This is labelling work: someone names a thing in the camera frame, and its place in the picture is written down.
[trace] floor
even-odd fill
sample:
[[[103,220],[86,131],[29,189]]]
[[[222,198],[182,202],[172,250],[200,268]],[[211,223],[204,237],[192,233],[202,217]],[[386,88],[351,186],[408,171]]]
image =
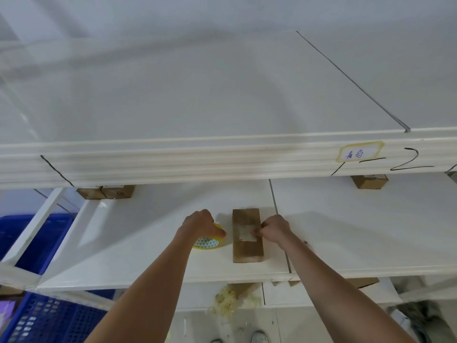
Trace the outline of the floor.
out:
[[[259,329],[270,343],[332,343],[313,307],[239,310],[231,321],[204,311],[176,313],[167,342],[209,343],[221,338],[224,343],[249,343]]]

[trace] yellow tape roll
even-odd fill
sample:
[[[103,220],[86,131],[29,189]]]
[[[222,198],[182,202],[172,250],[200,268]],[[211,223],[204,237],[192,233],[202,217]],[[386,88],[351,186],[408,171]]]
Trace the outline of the yellow tape roll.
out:
[[[213,223],[217,228],[222,229],[222,226],[216,223]],[[210,250],[222,247],[223,237],[211,236],[211,237],[201,237],[195,242],[193,248],[199,250]]]

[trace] shoe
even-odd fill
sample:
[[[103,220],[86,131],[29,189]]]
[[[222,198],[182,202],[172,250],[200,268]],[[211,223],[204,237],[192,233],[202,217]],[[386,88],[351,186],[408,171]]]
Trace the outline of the shoe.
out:
[[[263,331],[255,331],[251,338],[251,343],[269,343],[267,335]]]

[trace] person's right hand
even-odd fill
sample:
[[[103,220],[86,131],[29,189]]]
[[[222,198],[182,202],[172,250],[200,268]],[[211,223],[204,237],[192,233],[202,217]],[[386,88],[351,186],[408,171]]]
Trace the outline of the person's right hand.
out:
[[[266,219],[262,223],[262,228],[256,230],[255,234],[265,237],[266,240],[270,242],[276,243],[282,249],[285,239],[289,236],[293,236],[289,222],[279,214],[272,215],[270,218]]]

